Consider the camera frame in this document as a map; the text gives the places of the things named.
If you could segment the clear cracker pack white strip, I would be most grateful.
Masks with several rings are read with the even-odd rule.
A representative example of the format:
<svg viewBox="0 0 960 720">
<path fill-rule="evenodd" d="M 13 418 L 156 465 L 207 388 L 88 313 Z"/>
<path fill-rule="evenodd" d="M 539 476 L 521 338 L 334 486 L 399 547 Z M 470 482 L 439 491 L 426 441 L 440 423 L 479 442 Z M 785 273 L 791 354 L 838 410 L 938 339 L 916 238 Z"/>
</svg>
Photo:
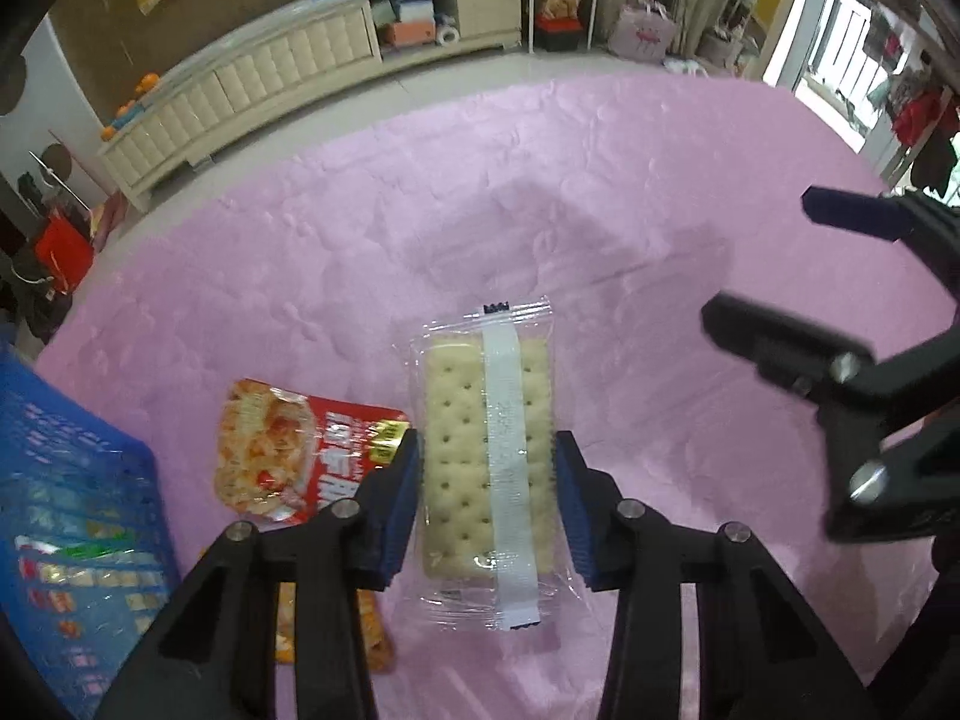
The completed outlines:
<svg viewBox="0 0 960 720">
<path fill-rule="evenodd" d="M 569 583 L 556 494 L 553 307 L 498 302 L 412 341 L 421 603 L 446 628 L 519 631 Z"/>
</svg>

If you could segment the red orange snack packet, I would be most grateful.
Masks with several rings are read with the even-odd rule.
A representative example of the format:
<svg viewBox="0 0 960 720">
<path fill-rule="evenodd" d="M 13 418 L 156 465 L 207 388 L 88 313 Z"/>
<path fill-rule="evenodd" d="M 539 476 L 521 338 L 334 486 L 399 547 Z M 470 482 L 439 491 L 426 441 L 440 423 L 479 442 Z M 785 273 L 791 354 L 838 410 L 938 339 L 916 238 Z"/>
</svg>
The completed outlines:
<svg viewBox="0 0 960 720">
<path fill-rule="evenodd" d="M 213 489 L 238 514 L 299 525 L 389 465 L 409 427 L 405 413 L 386 406 L 238 380 L 218 424 Z"/>
</svg>

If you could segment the pink quilted table cover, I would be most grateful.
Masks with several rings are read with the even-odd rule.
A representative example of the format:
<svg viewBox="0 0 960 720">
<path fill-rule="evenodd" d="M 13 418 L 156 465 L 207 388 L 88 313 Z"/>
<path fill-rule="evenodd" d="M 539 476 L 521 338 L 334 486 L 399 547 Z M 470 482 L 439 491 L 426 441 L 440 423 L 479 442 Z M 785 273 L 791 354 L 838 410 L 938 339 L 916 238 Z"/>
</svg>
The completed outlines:
<svg viewBox="0 0 960 720">
<path fill-rule="evenodd" d="M 302 122 L 229 154 L 112 241 L 37 360 L 53 387 L 155 452 L 192 564 L 229 385 L 410 410 L 412 341 L 488 301 L 548 299 L 556 421 L 590 465 L 674 522 L 752 527 L 859 674 L 923 605 L 923 541 L 823 538 L 811 408 L 704 338 L 723 289 L 895 355 L 949 327 L 905 247 L 817 226 L 812 185 L 880 185 L 781 89 L 581 76 L 392 115 L 338 140 Z"/>
</svg>

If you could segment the white slippers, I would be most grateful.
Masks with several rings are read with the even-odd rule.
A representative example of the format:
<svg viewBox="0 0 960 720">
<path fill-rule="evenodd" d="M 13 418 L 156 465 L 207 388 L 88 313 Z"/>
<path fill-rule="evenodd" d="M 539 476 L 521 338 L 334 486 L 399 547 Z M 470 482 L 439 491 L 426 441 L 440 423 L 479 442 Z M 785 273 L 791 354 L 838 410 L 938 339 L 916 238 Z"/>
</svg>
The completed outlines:
<svg viewBox="0 0 960 720">
<path fill-rule="evenodd" d="M 665 57 L 662 60 L 662 66 L 665 71 L 669 71 L 672 75 L 699 76 L 700 78 L 708 78 L 709 76 L 708 70 L 695 59 Z"/>
</svg>

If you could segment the pink bag on floor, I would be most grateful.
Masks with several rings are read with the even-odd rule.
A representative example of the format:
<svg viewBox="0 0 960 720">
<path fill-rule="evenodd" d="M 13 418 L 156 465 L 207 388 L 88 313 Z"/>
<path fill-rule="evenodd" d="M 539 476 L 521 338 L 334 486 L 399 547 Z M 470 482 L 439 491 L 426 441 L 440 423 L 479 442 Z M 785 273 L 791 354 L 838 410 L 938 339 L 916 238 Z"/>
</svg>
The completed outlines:
<svg viewBox="0 0 960 720">
<path fill-rule="evenodd" d="M 633 0 L 620 8 L 607 50 L 638 64 L 660 64 L 677 34 L 677 23 L 659 0 Z"/>
</svg>

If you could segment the blue plastic basket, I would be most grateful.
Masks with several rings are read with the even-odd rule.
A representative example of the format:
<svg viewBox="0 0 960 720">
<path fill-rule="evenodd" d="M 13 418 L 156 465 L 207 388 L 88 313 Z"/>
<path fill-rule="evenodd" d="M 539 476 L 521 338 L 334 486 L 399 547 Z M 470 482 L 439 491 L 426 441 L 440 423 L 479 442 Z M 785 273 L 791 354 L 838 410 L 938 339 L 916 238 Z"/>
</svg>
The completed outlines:
<svg viewBox="0 0 960 720">
<path fill-rule="evenodd" d="M 181 582 L 155 457 L 2 351 L 2 611 L 76 718 L 93 717 Z"/>
</svg>

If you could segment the red gift bag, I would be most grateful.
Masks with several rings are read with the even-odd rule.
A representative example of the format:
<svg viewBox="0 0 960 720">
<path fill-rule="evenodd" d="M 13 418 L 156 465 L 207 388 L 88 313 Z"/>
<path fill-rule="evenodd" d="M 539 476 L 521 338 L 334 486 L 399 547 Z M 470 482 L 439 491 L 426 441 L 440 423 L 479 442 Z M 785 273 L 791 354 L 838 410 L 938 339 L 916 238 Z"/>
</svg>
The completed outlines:
<svg viewBox="0 0 960 720">
<path fill-rule="evenodd" d="M 94 260 L 88 239 L 59 211 L 47 216 L 32 252 L 52 277 L 53 288 L 64 294 L 73 293 L 82 284 Z"/>
</svg>

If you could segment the cream TV cabinet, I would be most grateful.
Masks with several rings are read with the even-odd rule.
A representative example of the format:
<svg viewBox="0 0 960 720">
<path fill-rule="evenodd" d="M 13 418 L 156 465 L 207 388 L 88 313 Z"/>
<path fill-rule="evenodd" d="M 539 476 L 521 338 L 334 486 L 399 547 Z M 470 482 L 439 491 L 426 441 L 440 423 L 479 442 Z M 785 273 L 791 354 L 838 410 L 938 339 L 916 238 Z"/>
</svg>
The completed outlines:
<svg viewBox="0 0 960 720">
<path fill-rule="evenodd" d="M 387 46 L 377 2 L 298 0 L 182 60 L 99 149 L 107 175 L 145 211 L 178 167 L 283 115 L 407 68 L 521 44 L 521 0 L 433 0 L 457 34 L 413 47 Z"/>
</svg>

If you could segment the oranges on blue plate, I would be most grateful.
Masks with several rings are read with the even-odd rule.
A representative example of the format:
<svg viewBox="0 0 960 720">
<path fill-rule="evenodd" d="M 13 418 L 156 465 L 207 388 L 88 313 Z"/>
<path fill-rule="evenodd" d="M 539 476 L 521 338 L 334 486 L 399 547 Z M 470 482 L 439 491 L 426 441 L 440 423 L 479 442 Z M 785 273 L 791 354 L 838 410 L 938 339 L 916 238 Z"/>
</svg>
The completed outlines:
<svg viewBox="0 0 960 720">
<path fill-rule="evenodd" d="M 158 75 L 158 73 L 147 73 L 139 81 L 139 84 L 135 86 L 133 90 L 133 98 L 128 99 L 127 103 L 122 104 L 121 107 L 116 110 L 112 121 L 101 128 L 101 140 L 103 140 L 103 142 L 112 140 L 112 138 L 116 137 L 117 133 L 121 132 L 122 128 L 130 124 L 135 117 L 139 117 L 139 115 L 142 114 L 145 110 L 143 98 L 148 93 L 151 93 L 151 91 L 158 86 L 159 82 L 160 75 Z"/>
</svg>

